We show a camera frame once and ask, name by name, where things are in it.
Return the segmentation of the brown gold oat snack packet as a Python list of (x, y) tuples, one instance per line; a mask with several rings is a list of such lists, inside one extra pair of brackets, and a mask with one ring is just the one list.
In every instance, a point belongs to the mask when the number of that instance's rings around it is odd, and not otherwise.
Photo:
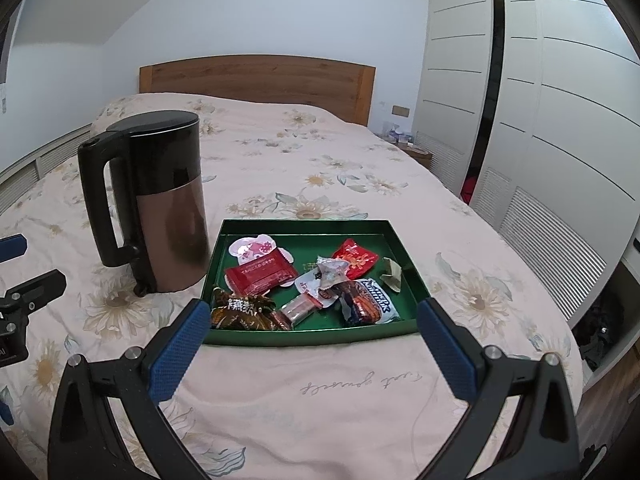
[(251, 330), (276, 332), (292, 330), (292, 324), (266, 296), (238, 296), (215, 287), (210, 314), (214, 330)]

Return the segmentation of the pale green pastry packet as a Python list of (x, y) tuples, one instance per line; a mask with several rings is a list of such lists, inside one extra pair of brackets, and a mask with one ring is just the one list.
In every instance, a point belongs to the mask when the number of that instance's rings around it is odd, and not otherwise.
[(401, 292), (402, 269), (393, 259), (384, 257), (384, 271), (380, 275), (381, 282), (395, 294)]

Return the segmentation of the pink cartoon character snack packet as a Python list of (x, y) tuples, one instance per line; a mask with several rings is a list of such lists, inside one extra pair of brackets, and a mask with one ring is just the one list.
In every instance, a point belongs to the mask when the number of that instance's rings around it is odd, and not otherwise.
[[(238, 266), (252, 261), (258, 257), (269, 254), (278, 248), (289, 263), (293, 264), (293, 257), (285, 249), (280, 248), (269, 235), (260, 234), (256, 237), (242, 237), (233, 242), (229, 248), (229, 254), (238, 260)], [(294, 281), (289, 281), (280, 286), (291, 286)]]

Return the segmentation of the red long snack packet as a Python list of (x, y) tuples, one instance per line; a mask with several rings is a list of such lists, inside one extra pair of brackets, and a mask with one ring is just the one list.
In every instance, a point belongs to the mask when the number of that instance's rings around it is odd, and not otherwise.
[(267, 255), (225, 270), (224, 277), (235, 294), (252, 296), (294, 281), (298, 272), (276, 248)]

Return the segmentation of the small orange-ended clear packet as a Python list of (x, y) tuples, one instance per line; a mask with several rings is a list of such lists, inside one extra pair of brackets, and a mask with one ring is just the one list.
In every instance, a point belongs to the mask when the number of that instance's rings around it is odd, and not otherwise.
[(304, 292), (287, 302), (279, 312), (292, 326), (295, 326), (303, 322), (314, 311), (320, 310), (321, 307), (322, 303), (320, 301), (309, 295), (308, 292)]

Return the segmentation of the red spicy strip snack packet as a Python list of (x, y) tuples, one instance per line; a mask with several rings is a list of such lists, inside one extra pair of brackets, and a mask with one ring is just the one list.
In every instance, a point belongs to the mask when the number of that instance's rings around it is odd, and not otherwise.
[[(320, 301), (322, 303), (322, 309), (325, 309), (331, 307), (338, 299), (338, 296), (333, 287), (332, 295), (329, 299), (322, 299), (319, 297), (318, 285), (320, 280), (319, 272), (316, 267), (317, 258), (306, 273), (296, 278), (294, 286), (300, 294), (308, 292), (309, 295)], [(353, 281), (357, 278), (363, 278), (369, 271), (371, 271), (378, 263), (380, 256), (376, 252), (372, 252), (372, 250), (364, 248), (351, 238), (348, 238), (347, 240), (344, 240), (332, 256), (326, 258), (337, 258), (348, 261), (350, 264), (348, 277), (349, 281)]]

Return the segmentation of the clear pink cartoon candy packet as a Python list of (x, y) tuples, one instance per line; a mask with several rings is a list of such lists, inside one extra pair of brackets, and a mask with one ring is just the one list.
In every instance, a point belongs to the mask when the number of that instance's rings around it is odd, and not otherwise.
[(338, 284), (349, 281), (348, 261), (337, 258), (318, 257), (316, 267), (319, 272), (318, 295), (322, 299), (329, 299), (332, 288)]

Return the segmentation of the white radiator cover panel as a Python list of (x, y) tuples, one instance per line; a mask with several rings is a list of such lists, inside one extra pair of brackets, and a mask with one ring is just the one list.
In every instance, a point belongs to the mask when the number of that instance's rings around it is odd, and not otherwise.
[(40, 146), (1, 171), (0, 211), (5, 212), (43, 177), (77, 154), (78, 146), (90, 136), (84, 125)]

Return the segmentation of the brown black electric kettle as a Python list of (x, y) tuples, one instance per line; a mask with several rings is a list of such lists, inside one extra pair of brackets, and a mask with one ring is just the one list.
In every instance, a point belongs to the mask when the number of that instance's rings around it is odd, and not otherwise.
[(82, 192), (104, 266), (130, 266), (143, 297), (198, 282), (210, 258), (200, 118), (154, 110), (114, 122), (78, 148)]

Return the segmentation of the green shallow tray box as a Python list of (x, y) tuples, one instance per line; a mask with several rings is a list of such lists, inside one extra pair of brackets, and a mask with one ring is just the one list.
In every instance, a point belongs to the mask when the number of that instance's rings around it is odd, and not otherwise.
[(395, 260), (402, 269), (401, 292), (386, 289), (400, 319), (381, 325), (350, 326), (339, 306), (329, 307), (308, 316), (292, 330), (252, 332), (251, 330), (210, 330), (204, 339), (208, 346), (288, 348), (353, 344), (390, 337), (405, 336), (418, 331), (416, 306), (430, 293), (412, 262), (405, 246), (386, 220), (283, 220), (226, 219), (213, 248), (209, 270), (201, 298), (212, 302), (215, 287), (227, 288), (224, 271), (236, 266), (238, 260), (229, 254), (233, 242), (242, 237), (271, 236), (277, 245), (293, 257), (293, 266), (304, 273), (318, 256), (329, 257), (344, 240), (351, 238), (364, 248)]

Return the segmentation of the wooden nightstand with items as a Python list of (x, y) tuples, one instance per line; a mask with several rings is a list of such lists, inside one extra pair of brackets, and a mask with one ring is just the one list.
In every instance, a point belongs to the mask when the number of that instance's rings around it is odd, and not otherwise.
[(413, 135), (410, 132), (402, 131), (401, 128), (393, 122), (384, 122), (380, 137), (394, 144), (396, 148), (409, 155), (424, 168), (430, 169), (433, 154), (425, 148), (420, 148), (413, 142)]

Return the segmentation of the white wardrobe doors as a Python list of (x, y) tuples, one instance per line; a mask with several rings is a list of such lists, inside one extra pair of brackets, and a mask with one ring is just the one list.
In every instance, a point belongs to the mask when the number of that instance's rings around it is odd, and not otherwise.
[(639, 58), (605, 0), (428, 0), (413, 128), (576, 324), (639, 220)]

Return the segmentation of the wooden headboard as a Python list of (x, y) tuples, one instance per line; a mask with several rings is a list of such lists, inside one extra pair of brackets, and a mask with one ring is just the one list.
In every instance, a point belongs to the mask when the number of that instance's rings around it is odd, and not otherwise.
[(282, 54), (186, 58), (139, 68), (141, 93), (185, 93), (253, 103), (323, 108), (344, 122), (369, 122), (375, 68)]

